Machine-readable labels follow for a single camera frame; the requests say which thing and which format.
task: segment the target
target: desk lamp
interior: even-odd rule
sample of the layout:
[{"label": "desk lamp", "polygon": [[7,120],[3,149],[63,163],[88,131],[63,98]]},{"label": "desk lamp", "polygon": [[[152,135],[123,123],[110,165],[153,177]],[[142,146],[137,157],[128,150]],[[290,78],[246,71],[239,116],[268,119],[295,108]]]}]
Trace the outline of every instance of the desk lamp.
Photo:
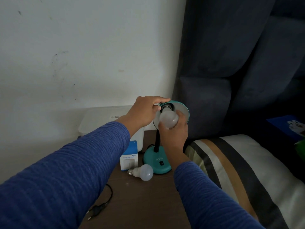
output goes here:
[{"label": "desk lamp", "polygon": [[152,121],[157,129],[156,142],[154,146],[149,147],[144,153],[143,163],[153,168],[155,174],[167,173],[171,170],[170,163],[167,160],[163,146],[160,146],[160,133],[158,129],[159,122],[164,123],[166,128],[174,127],[178,122],[176,110],[180,110],[189,121],[189,110],[181,102],[171,100],[160,104],[161,110],[156,113],[155,119]]}]

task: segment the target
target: blue sweater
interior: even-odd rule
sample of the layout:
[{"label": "blue sweater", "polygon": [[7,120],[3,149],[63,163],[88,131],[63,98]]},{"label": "blue sweater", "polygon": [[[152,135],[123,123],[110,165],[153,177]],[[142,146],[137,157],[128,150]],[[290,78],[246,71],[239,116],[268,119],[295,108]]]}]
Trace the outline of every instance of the blue sweater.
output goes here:
[{"label": "blue sweater", "polygon": [[[78,228],[127,149],[126,127],[110,122],[0,185],[0,228]],[[193,162],[174,181],[192,228],[263,228]]]}]

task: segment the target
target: striped pillow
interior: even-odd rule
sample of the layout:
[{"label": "striped pillow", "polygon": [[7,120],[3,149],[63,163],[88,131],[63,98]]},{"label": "striped pillow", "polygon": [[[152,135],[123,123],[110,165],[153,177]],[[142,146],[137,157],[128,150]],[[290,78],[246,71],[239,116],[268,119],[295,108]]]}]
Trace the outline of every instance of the striped pillow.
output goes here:
[{"label": "striped pillow", "polygon": [[304,183],[249,136],[197,140],[185,154],[265,228],[305,228]]}]

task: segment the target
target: wooden table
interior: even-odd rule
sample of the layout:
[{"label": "wooden table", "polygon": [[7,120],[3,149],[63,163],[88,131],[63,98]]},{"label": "wooden table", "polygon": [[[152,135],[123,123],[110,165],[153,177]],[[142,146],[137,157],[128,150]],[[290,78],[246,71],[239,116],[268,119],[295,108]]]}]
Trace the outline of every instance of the wooden table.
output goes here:
[{"label": "wooden table", "polygon": [[[145,131],[143,152],[154,144],[156,131]],[[143,154],[139,153],[139,166]],[[121,171],[120,164],[112,172],[108,184],[113,189],[110,204],[94,219],[83,220],[81,229],[93,228],[190,228],[179,193],[173,181],[173,172],[156,175],[144,182]],[[110,190],[105,187],[97,205],[106,202]]]}]

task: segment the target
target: led bulb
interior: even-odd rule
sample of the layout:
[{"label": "led bulb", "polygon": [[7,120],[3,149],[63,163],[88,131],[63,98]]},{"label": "led bulb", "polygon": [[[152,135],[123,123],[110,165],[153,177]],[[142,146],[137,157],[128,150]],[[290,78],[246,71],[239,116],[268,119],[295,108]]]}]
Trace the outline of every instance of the led bulb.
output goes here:
[{"label": "led bulb", "polygon": [[145,164],[141,167],[130,169],[127,173],[139,177],[143,181],[148,181],[153,177],[153,168],[150,165]]},{"label": "led bulb", "polygon": [[159,117],[159,121],[162,122],[166,128],[172,128],[178,123],[179,116],[171,109],[167,109],[168,108],[162,111]]}]

